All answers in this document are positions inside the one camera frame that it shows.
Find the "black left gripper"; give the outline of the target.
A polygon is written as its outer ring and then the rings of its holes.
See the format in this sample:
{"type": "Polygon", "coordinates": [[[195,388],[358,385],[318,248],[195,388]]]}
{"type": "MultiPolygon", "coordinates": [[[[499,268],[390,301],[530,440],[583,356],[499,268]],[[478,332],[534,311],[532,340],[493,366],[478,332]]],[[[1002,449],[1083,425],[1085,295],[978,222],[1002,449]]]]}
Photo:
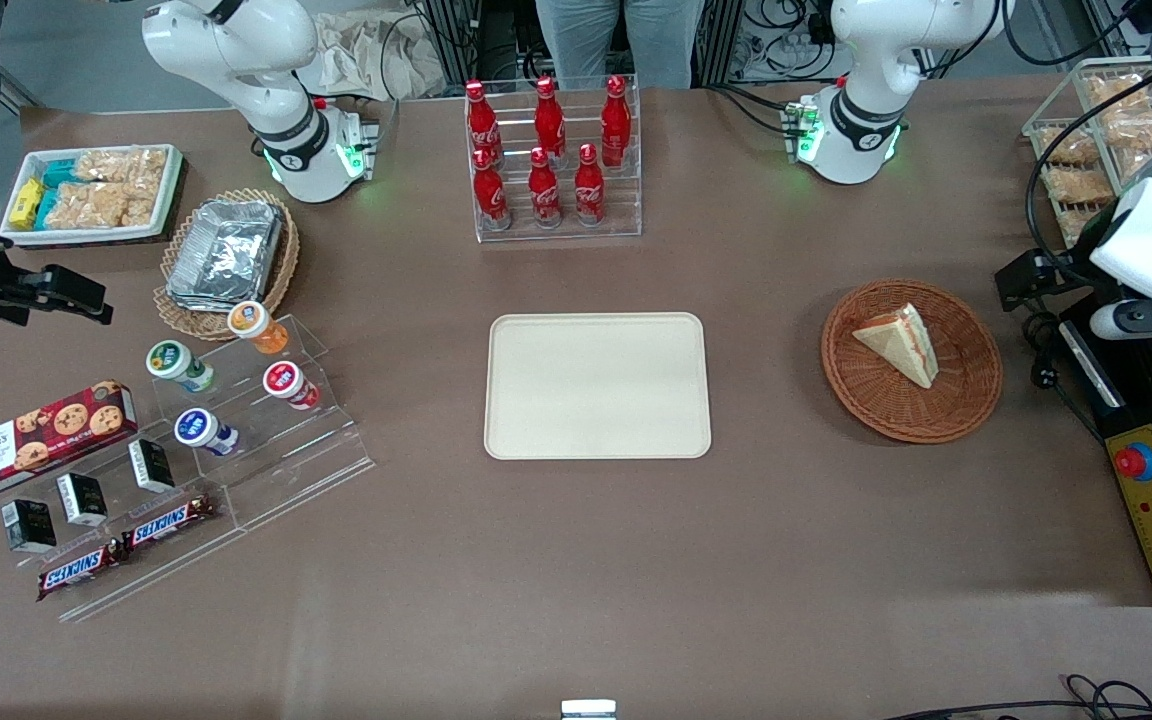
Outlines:
{"type": "Polygon", "coordinates": [[[1030,249],[1028,256],[1011,259],[996,270],[998,304],[1011,313],[1025,301],[1039,302],[1075,290],[1096,290],[1102,286],[1102,270],[1091,260],[1091,251],[1074,247],[1064,252],[1030,249]]]}

